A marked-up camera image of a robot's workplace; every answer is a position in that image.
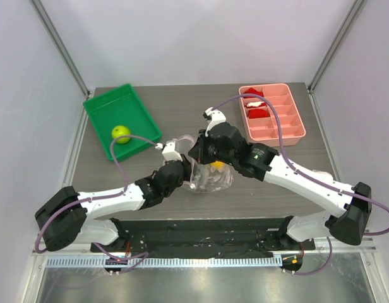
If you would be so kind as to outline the yellow fake fruit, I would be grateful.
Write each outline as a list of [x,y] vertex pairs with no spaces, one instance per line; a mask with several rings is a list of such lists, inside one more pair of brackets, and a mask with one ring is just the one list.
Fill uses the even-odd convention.
[[213,162],[210,164],[211,171],[222,172],[224,170],[224,167],[225,167],[225,164],[223,162],[219,162],[219,161],[216,161],[216,162]]

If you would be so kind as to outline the clear zip top bag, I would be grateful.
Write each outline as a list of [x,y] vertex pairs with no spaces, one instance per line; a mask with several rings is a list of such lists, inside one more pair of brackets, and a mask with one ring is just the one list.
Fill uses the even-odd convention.
[[181,155],[185,169],[189,171],[189,176],[183,181],[184,189],[192,193],[212,193],[231,187],[233,175],[227,164],[222,162],[198,164],[188,156],[188,152],[196,143],[192,136],[185,134],[171,139],[167,142],[169,143],[174,145],[174,150]]

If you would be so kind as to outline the green fake fruit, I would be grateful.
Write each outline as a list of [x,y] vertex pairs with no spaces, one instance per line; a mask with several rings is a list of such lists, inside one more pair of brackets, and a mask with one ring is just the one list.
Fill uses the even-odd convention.
[[112,138],[116,140],[119,145],[126,144],[130,140],[131,131],[128,127],[123,125],[115,126],[111,131]]

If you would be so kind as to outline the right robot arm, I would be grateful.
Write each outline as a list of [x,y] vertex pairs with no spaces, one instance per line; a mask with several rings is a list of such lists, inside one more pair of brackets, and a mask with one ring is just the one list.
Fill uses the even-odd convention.
[[348,245],[358,246],[371,214],[365,200],[371,188],[363,183],[342,184],[286,163],[282,153],[263,143],[248,143],[239,130],[223,122],[210,131],[200,130],[188,155],[198,164],[216,161],[230,165],[244,177],[284,187],[322,207],[321,213],[303,217],[289,216],[277,234],[284,249],[315,237],[332,236]]

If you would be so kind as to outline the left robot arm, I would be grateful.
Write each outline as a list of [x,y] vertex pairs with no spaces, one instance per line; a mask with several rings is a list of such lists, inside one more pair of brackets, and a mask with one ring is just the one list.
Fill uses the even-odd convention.
[[40,231],[34,250],[52,252],[71,244],[86,246],[97,242],[114,252],[122,251],[128,235],[112,215],[154,207],[190,177],[191,164],[183,157],[166,162],[150,176],[138,179],[126,188],[78,193],[73,186],[66,186],[35,213]]

